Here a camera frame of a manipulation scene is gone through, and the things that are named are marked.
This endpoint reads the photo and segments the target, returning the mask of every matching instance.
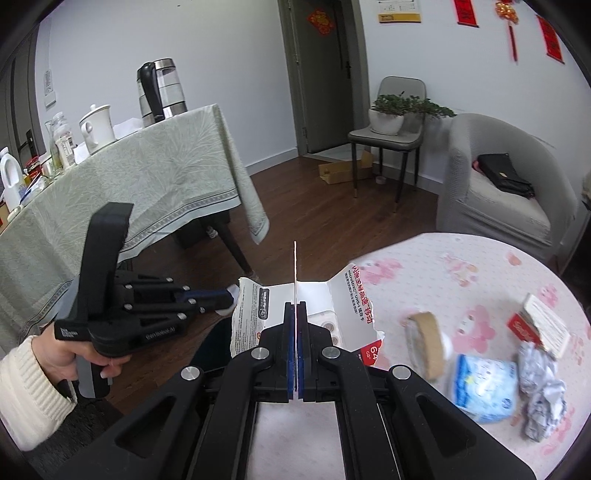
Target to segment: tape roll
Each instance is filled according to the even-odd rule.
[[[439,330],[431,312],[411,315],[408,320],[405,332],[413,367],[425,380],[435,380],[443,375],[451,341]]]

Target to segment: white ceramic mug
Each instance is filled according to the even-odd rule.
[[[80,130],[89,154],[111,145],[117,139],[111,124],[111,106],[90,106],[90,112],[80,120]]]

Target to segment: black handbag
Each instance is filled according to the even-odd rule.
[[[492,153],[479,155],[478,167],[500,191],[514,193],[525,198],[535,196],[533,185],[517,175],[509,154]]]

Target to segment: chair leg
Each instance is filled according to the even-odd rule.
[[[408,152],[404,152],[402,157],[402,166],[400,168],[400,176],[398,178],[398,191],[396,192],[396,203],[394,204],[394,212],[398,210],[400,197],[402,196],[402,185],[404,185],[404,174],[406,173],[406,165],[408,163]]]
[[[384,172],[384,149],[379,149],[379,176],[381,177]]]
[[[357,144],[351,142],[351,161],[353,162],[353,196],[357,198]]]
[[[421,147],[418,147],[414,151],[414,190],[417,191],[418,183],[418,168],[421,163]]]

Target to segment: white knit sleeve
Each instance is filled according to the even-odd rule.
[[[0,361],[0,419],[25,452],[48,439],[76,406],[75,395],[74,400],[63,397],[43,373],[32,339]]]

